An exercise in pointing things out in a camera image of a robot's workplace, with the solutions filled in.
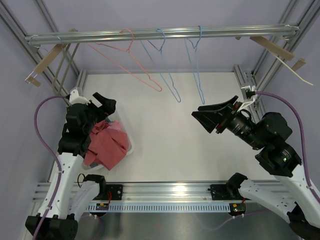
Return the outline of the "pink wire hanger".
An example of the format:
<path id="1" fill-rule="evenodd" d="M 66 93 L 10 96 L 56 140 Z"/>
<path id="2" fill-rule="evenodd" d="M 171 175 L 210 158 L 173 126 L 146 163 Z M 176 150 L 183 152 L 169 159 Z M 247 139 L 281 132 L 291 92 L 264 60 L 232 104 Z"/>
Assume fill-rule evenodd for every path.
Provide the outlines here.
<path id="1" fill-rule="evenodd" d="M 133 43 L 134 43 L 134 41 L 136 39 L 134 33 L 128 28 L 123 28 L 118 33 L 121 34 L 121 35 L 124 34 L 124 33 L 129 33 L 129 35 L 130 35 L 130 37 L 129 37 L 130 43 L 129 43 L 129 45 L 128 45 L 128 47 L 126 49 L 115 47 L 115 46 L 112 46 L 112 45 L 109 45 L 109 44 L 105 44 L 105 43 L 101 43 L 101 42 L 95 42 L 95 44 L 98 45 L 98 46 L 104 46 L 104 47 L 111 48 L 111 49 L 114 49 L 114 50 L 117 50 L 117 51 L 121 51 L 123 53 L 127 53 L 129 55 L 129 57 L 135 62 L 135 64 L 142 70 L 142 72 L 147 75 L 148 81 L 145 81 L 145 80 L 141 79 L 135 73 L 132 73 L 127 68 L 123 67 L 119 62 L 113 60 L 112 58 L 107 56 L 105 53 L 101 52 L 97 47 L 93 46 L 91 43 L 86 43 L 86 44 L 91 49 L 93 49 L 94 51 L 99 53 L 101 56 L 103 56 L 107 60 L 111 61 L 114 65 L 118 66 L 119 68 L 124 70 L 127 74 L 131 75 L 132 77 L 134 77 L 135 79 L 137 79 L 141 83 L 147 85 L 148 87 L 150 87 L 151 89 L 153 89 L 153 90 L 155 90 L 157 92 L 161 92 L 163 90 L 161 85 L 151 77 L 151 75 L 145 70 L 145 68 L 140 64 L 140 62 L 135 58 L 135 56 L 131 52 L 132 45 L 133 45 Z"/>

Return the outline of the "blue-grey t-shirt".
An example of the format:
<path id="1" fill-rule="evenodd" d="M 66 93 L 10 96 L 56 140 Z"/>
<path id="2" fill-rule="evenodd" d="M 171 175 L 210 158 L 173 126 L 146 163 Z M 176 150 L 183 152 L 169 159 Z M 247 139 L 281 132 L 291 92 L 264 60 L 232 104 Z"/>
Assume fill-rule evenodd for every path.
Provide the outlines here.
<path id="1" fill-rule="evenodd" d="M 92 164 L 90 164 L 90 168 L 91 169 L 93 169 L 93 168 L 95 168 L 95 167 L 98 167 L 99 166 L 99 164 L 97 164 L 97 163 L 95 163 L 95 162 L 93 162 Z"/>

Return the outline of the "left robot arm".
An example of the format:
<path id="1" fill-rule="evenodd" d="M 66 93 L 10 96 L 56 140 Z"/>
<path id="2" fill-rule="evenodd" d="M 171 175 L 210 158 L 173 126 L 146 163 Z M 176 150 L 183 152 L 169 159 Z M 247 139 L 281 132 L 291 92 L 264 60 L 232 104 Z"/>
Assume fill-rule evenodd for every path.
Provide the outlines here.
<path id="1" fill-rule="evenodd" d="M 95 92 L 93 97 L 101 104 L 72 90 L 65 98 L 65 124 L 57 153 L 52 149 L 57 171 L 49 186 L 46 197 L 35 216 L 28 216 L 25 227 L 34 240 L 73 240 L 78 232 L 79 220 L 94 199 L 107 195 L 106 180 L 102 175 L 89 175 L 75 195 L 74 181 L 79 174 L 91 143 L 90 134 L 95 124 L 105 120 L 116 110 L 116 101 Z"/>

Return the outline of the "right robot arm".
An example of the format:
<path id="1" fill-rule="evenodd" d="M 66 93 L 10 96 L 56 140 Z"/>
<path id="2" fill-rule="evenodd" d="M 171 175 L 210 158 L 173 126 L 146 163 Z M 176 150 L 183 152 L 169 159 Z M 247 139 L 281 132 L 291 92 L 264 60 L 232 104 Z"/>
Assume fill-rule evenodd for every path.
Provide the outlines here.
<path id="1" fill-rule="evenodd" d="M 234 96 L 220 104 L 200 106 L 191 115 L 208 133 L 229 130 L 258 151 L 259 165 L 286 187 L 291 198 L 286 200 L 238 172 L 224 186 L 210 186 L 212 198 L 255 201 L 281 217 L 300 238 L 318 240 L 320 192 L 312 185 L 305 157 L 286 142 L 292 129 L 278 112 L 267 112 L 255 123 L 243 106 Z"/>

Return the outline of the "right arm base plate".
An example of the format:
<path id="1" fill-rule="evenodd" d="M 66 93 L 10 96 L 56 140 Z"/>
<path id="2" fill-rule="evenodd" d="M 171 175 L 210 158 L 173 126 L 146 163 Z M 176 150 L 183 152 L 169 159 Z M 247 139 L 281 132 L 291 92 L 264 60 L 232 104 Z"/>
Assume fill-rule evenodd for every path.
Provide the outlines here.
<path id="1" fill-rule="evenodd" d="M 240 185 L 231 185 L 231 184 L 211 184 L 207 189 L 210 194 L 211 198 L 214 201 L 218 200 L 234 200 L 234 201 L 242 201 L 251 200 L 250 198 L 243 197 L 240 195 L 239 192 Z"/>

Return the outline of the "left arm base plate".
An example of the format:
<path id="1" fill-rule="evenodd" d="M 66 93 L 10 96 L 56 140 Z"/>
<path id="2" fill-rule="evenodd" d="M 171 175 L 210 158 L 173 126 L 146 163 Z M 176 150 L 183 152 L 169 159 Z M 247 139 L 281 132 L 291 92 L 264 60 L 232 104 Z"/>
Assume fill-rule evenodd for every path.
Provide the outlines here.
<path id="1" fill-rule="evenodd" d="M 99 194 L 94 198 L 94 200 L 103 201 L 121 201 L 123 196 L 122 184 L 106 184 L 99 189 Z"/>

